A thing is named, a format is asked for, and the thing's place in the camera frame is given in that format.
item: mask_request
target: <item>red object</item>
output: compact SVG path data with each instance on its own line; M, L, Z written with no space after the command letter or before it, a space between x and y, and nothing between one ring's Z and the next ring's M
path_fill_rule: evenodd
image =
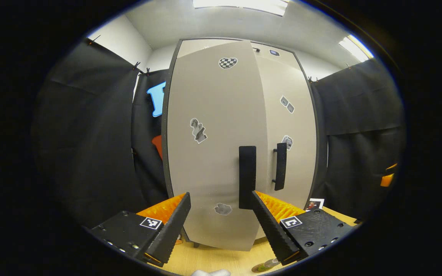
M151 143L153 143L153 145L155 145L156 149L158 150L158 154L160 154L161 160L163 160L163 150L161 148L161 135L154 137L151 140Z

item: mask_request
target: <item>bottle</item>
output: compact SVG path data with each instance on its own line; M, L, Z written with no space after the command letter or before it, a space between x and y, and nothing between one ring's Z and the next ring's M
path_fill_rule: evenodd
M268 271L269 269L272 269L273 267L279 265L280 262L279 260L276 259L271 259L268 260L267 262L258 264L256 266L254 266L252 268L252 272L264 272L264 271Z

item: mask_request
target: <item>beige cabinet door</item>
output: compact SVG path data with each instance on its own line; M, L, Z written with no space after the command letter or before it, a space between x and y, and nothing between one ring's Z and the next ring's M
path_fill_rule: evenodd
M177 58L162 129L173 194L191 193L186 234L228 250L249 251L259 227L253 211L238 208L239 146L257 147L257 189L268 182L266 107L253 51L250 42L234 41ZM223 58L236 64L220 65Z
M267 115L266 193L305 209L316 162L316 124L309 88L300 68L257 54L256 60ZM285 185L284 189L274 191L271 180L275 179L277 153L273 149L285 137L291 143L287 150Z

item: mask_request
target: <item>ceiling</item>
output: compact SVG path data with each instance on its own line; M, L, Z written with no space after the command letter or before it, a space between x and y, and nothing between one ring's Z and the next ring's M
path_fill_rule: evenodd
M307 52L339 68L359 63L338 45L349 32L300 2L290 1L280 17L244 8L194 9L192 0L152 0L126 16L152 49L176 44L180 38L234 37Z

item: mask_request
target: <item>white wall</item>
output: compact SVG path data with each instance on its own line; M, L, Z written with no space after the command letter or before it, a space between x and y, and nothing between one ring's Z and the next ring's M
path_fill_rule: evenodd
M307 74L308 78L311 77L312 81L316 81L317 78L318 80L321 80L324 77L343 69L306 52L298 50L293 50L293 52L298 57L303 70L305 70L305 74Z
M125 15L105 22L99 29L90 33L88 38L93 40L99 35L100 37L95 40L96 43L116 53L130 64L134 65L140 61L141 64L137 68L146 71L152 49Z
M170 68L170 62L173 58L173 52L177 44L168 45L155 49L149 56L148 68L150 72Z
M149 56L148 60L147 66L150 68L150 71L168 69L170 67L170 62L172 61L175 47L176 44L172 44L160 49L155 49L151 56ZM297 50L293 51L300 60L301 66L303 67L303 70L305 70L307 77L312 77L313 81L315 81L316 78L321 80L323 77L343 69L308 53Z

